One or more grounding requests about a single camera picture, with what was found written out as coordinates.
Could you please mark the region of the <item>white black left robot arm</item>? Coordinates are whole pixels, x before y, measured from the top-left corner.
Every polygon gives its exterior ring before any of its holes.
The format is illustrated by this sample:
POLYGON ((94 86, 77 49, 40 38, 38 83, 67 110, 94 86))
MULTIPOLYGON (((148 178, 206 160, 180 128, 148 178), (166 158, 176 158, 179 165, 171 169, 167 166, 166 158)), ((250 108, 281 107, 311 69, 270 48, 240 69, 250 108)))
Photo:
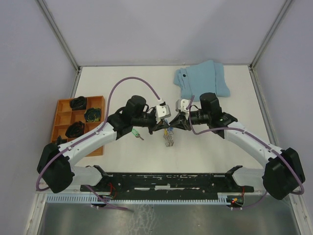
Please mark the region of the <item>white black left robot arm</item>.
POLYGON ((53 193, 62 192, 70 185, 88 185, 103 191, 108 186, 104 171, 98 166, 76 164, 94 150, 131 133, 133 127, 147 127, 150 134, 163 129, 163 120, 170 115, 164 101, 149 110, 146 100, 134 95, 91 131, 61 145, 47 144, 37 166, 39 179, 53 193))

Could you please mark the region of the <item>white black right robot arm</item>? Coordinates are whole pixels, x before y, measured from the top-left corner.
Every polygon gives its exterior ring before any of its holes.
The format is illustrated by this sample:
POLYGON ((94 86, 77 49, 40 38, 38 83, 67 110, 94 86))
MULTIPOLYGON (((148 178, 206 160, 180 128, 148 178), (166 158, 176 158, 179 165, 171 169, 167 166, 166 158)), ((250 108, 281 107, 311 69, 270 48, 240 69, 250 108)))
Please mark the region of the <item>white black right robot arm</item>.
POLYGON ((176 102, 178 115, 170 122, 171 127, 194 131, 195 125, 205 124, 208 126, 206 132, 217 134, 240 147, 264 168, 262 184, 275 199, 304 193, 306 179, 296 150, 282 149, 249 132, 237 118, 222 111, 214 93, 200 95, 201 106, 194 111, 191 111, 192 103, 192 99, 176 102))

